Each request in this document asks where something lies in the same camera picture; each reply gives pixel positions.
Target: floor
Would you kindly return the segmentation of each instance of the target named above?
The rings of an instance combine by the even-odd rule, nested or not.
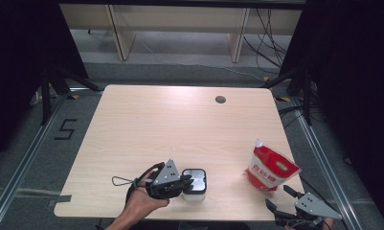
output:
[[[75,39],[81,58],[85,63],[108,63],[117,65],[142,65],[142,64],[154,64],[154,65],[196,65],[202,68],[221,69],[225,71],[237,72],[236,74],[245,75],[249,78],[257,79],[258,76],[250,73],[244,73],[236,71],[236,68],[262,68],[268,72],[278,72],[278,68],[266,60],[264,57],[258,57],[255,52],[244,42],[240,53],[238,63],[232,63],[228,40],[225,34],[199,34],[199,33],[161,33],[161,32],[142,32],[137,33],[134,44],[131,48],[130,55],[127,60],[120,61],[118,59],[117,50],[114,45],[112,33],[107,31],[91,31],[90,34],[83,30],[73,30],[73,38]],[[291,36],[279,35],[274,36],[274,40],[284,49],[287,49]],[[260,44],[260,38],[256,34],[249,34],[246,39],[252,44],[253,47],[258,47]],[[275,51],[270,48],[263,47],[260,51],[274,62],[279,63]],[[83,97],[88,104],[97,104],[98,97]],[[283,103],[277,102],[278,108],[287,106]],[[71,102],[66,101],[61,108],[60,114],[68,114],[72,111]],[[91,114],[78,115],[82,116],[84,127],[91,121]],[[313,114],[315,120],[322,121],[323,116],[320,114]],[[37,121],[40,117],[40,108],[36,107],[29,114],[27,114],[26,123],[21,125],[21,130],[24,130],[24,137],[21,137],[21,141],[18,141],[19,137],[16,137],[16,142],[11,146],[9,151],[11,154],[0,155],[0,195],[2,189],[8,185],[9,179],[12,177],[14,171],[4,169],[16,169],[21,159],[24,159],[24,151],[30,147],[30,143],[24,140],[33,140],[36,136],[36,131],[40,129]],[[373,201],[368,197],[368,193],[363,188],[356,173],[346,164],[342,158],[345,154],[340,152],[337,141],[332,137],[331,130],[324,122],[316,123],[311,129],[310,134],[315,133],[316,138],[322,143],[322,149],[317,149],[317,146],[311,146],[307,142],[306,136],[303,136],[299,141],[293,137],[298,136],[298,132],[304,133],[308,129],[305,128],[304,122],[301,121],[300,115],[290,114],[287,115],[283,123],[285,124],[286,135],[289,139],[289,144],[293,150],[302,151],[302,157],[299,157],[299,161],[307,161],[307,168],[305,169],[305,175],[311,178],[312,172],[318,173],[320,177],[311,178],[312,183],[317,186],[321,192],[326,195],[328,202],[333,206],[339,206],[342,201],[337,200],[337,196],[331,190],[331,188],[338,188],[344,191],[347,195],[348,202],[355,210],[355,223],[348,224],[349,229],[384,229],[384,221],[376,210]],[[85,129],[77,130],[78,135],[84,135]],[[56,162],[48,162],[47,157],[38,155],[35,159],[35,163],[28,167],[26,172],[27,179],[22,183],[21,188],[14,195],[15,197],[23,197],[12,200],[9,206],[4,207],[7,213],[0,223],[0,229],[39,229],[40,224],[46,225],[52,223],[53,227],[47,227],[46,229],[94,229],[93,224],[96,222],[103,222],[103,219],[64,219],[61,220],[52,216],[52,202],[58,195],[58,188],[63,184],[59,181],[53,181],[52,176],[56,173],[68,173],[63,171],[59,166],[69,165],[74,161],[74,155],[65,155],[63,149],[58,149],[56,146],[47,147],[45,144],[45,152],[52,152],[60,154],[60,157],[55,158]],[[335,171],[335,175],[339,178],[339,184],[332,184],[329,182],[330,178],[323,174],[323,170],[320,167],[320,159],[312,155],[313,152],[321,151],[328,160],[329,164]],[[34,177],[36,174],[44,173],[39,178]],[[41,215],[43,206],[46,206],[46,212]],[[19,217],[18,213],[21,210],[30,210],[24,216]],[[251,229],[281,229],[275,228],[274,222],[265,224],[260,223],[247,223]],[[337,223],[333,229],[346,229],[346,226]]]

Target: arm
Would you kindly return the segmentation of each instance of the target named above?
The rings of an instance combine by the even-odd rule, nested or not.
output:
[[[152,172],[148,173],[145,178],[149,178],[151,174]],[[105,230],[127,230],[156,209],[169,205],[168,199],[154,199],[150,197],[146,189],[143,188],[145,187],[145,182],[140,182],[138,186],[132,192],[123,211]]]

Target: aluminum rail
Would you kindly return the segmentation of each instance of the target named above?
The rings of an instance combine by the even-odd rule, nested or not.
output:
[[[42,143],[48,133],[52,123],[55,120],[55,116],[60,109],[63,102],[66,100],[66,96],[58,96],[55,101],[54,109],[52,115],[48,121],[39,128],[39,131],[36,133],[34,140],[31,142],[31,145],[28,147],[25,152],[24,157],[19,162],[18,167],[16,168],[12,178],[7,184],[6,188],[3,190],[3,193],[0,195],[0,223],[6,214],[8,208],[10,207],[12,200],[24,180],[28,170],[30,169],[33,161],[35,160],[36,154],[38,153]]]
[[[300,106],[299,100],[297,98],[292,98],[292,103],[294,106]],[[328,162],[328,159],[321,147],[316,134],[313,131],[313,128],[307,124],[305,118],[301,116],[300,111],[296,110],[296,114],[299,116],[300,125],[302,126],[303,131],[305,132],[305,137],[307,138],[308,143],[311,145],[314,156],[320,166],[320,169],[326,178],[327,184],[331,190],[332,195],[334,196],[335,201],[337,202],[338,208],[341,211],[343,220],[350,230],[362,230],[361,223],[359,222],[358,217],[353,210],[353,207],[348,199],[346,193],[344,192],[343,187],[341,186],[338,177],[335,175],[334,170]]]

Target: wrist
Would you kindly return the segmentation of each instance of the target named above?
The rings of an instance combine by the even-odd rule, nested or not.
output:
[[[127,210],[123,210],[123,212],[114,219],[114,221],[110,226],[106,228],[106,230],[127,230],[137,222],[138,220],[130,215]]]

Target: black cable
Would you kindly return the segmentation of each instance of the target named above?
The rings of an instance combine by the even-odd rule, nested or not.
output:
[[[319,122],[319,123],[326,123],[326,120],[316,119],[316,118],[314,118],[313,116],[311,116],[311,114],[315,114],[315,113],[321,113],[321,114],[323,114],[323,112],[312,112],[312,113],[310,113],[310,117],[311,117],[314,121]]]
[[[278,68],[281,68],[281,66],[276,63],[275,61],[271,60],[269,57],[267,57],[266,55],[262,54],[260,51],[259,51],[259,48],[255,48],[254,46],[251,45],[251,43],[249,43],[249,41],[246,39],[246,37],[244,36],[243,39],[246,41],[246,43],[249,45],[249,47],[251,47],[251,49],[257,53],[257,56],[260,55],[262,56],[263,58],[265,58],[266,60],[268,60],[269,62],[271,62],[272,64],[274,64],[275,66],[277,66]]]
[[[125,182],[125,183],[123,183],[123,184],[117,184],[117,183],[114,181],[114,179],[121,179],[121,180],[128,181],[128,182]],[[111,178],[111,181],[113,182],[113,185],[114,185],[114,186],[122,186],[122,185],[130,184],[130,183],[133,182],[133,180],[125,179],[125,178],[122,178],[122,177],[119,177],[119,176],[113,176],[113,177]]]
[[[268,9],[268,21],[267,21],[267,24],[266,24],[266,26],[264,25],[264,23],[263,23],[263,20],[262,20],[262,18],[261,18],[261,16],[260,16],[260,12],[259,12],[259,10],[257,9],[257,15],[258,15],[258,17],[259,17],[259,19],[260,19],[260,23],[262,24],[262,27],[263,27],[263,29],[264,29],[264,35],[263,35],[263,38],[260,38],[260,41],[261,41],[261,43],[263,42],[266,46],[268,46],[269,48],[271,48],[271,49],[273,49],[274,51],[275,51],[275,55],[276,55],[276,58],[278,59],[278,62],[279,62],[279,64],[281,64],[281,62],[282,62],[282,57],[281,57],[281,55],[280,55],[280,52],[281,53],[286,53],[286,50],[283,48],[283,47],[281,47],[274,39],[273,39],[273,34],[272,34],[272,24],[271,24],[271,9]],[[264,37],[265,36],[268,36],[269,37],[269,40],[272,42],[272,45],[273,45],[273,47],[271,47],[270,45],[268,45],[266,42],[264,42],[263,41],[263,39],[264,39]]]
[[[303,116],[304,114],[300,114],[299,116],[295,117],[293,120],[291,120],[286,126],[284,126],[283,128],[287,128],[288,126],[290,126],[294,121],[296,121],[298,118],[300,118],[301,116]]]
[[[278,112],[279,112],[279,115],[281,114],[286,114],[290,111],[293,111],[293,110],[296,110],[296,109],[299,109],[299,108],[303,108],[302,105],[298,105],[298,106],[291,106],[291,107],[287,107],[287,108],[283,108],[283,109],[280,109]]]
[[[256,63],[257,63],[258,68],[259,68],[261,71],[263,71],[263,72],[265,72],[265,73],[268,73],[268,74],[275,74],[275,75],[278,75],[278,74],[279,74],[279,73],[276,73],[276,72],[272,72],[272,71],[264,70],[264,69],[262,69],[262,68],[260,67],[260,64],[258,63],[258,52],[257,52],[257,55],[255,56],[255,61],[256,61]]]
[[[326,227],[329,229],[329,230],[331,230],[331,227],[323,220],[323,224],[325,224],[326,225]]]
[[[135,181],[136,183],[135,184],[138,184],[138,182],[140,182],[140,180],[142,180],[142,178],[144,178],[149,172],[151,172],[152,170],[154,169],[158,169],[159,167],[163,167],[165,166],[165,163],[164,162],[161,162],[161,163],[158,163],[158,164],[155,164],[153,165],[152,167],[150,167],[149,169],[147,169],[144,173],[142,173],[142,175],[138,178],[135,178]]]
[[[283,113],[283,115],[281,116],[281,119],[283,119],[283,117],[287,114],[287,112]]]

